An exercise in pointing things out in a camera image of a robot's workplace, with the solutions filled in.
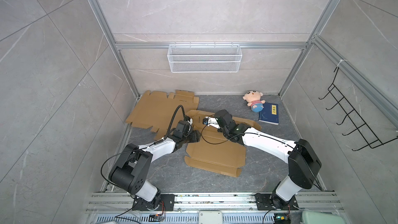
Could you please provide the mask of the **brown cardboard box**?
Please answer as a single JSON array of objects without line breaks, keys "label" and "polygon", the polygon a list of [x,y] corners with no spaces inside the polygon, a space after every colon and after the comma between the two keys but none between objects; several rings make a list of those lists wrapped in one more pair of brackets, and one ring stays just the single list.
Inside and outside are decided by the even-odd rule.
[{"label": "brown cardboard box", "polygon": [[203,118],[213,113],[190,110],[187,115],[193,119],[194,130],[202,133],[197,143],[187,146],[185,163],[197,169],[202,169],[226,176],[239,177],[246,163],[246,147],[226,141],[221,132],[214,127],[206,127]]}]

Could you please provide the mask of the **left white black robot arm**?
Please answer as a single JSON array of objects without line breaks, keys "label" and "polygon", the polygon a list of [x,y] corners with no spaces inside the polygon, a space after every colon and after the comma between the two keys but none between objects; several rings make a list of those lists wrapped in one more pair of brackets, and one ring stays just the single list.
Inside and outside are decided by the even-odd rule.
[{"label": "left white black robot arm", "polygon": [[199,142],[200,137],[200,132],[193,129],[192,119],[186,117],[158,141],[140,146],[128,144],[111,169],[108,180],[141,199],[147,208],[156,209],[161,201],[161,191],[147,180],[152,162],[177,151],[186,143]]}]

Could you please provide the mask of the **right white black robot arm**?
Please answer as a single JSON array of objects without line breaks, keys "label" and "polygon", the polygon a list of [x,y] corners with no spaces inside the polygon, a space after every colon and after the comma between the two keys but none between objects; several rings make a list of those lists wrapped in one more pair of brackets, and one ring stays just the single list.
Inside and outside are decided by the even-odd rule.
[{"label": "right white black robot arm", "polygon": [[278,183],[270,196],[274,208],[281,209],[289,205],[299,191],[311,189],[316,183],[322,164],[308,141],[288,141],[263,133],[246,123],[236,123],[226,110],[206,116],[202,122],[206,127],[218,129],[227,141],[260,149],[288,165],[288,175]]}]

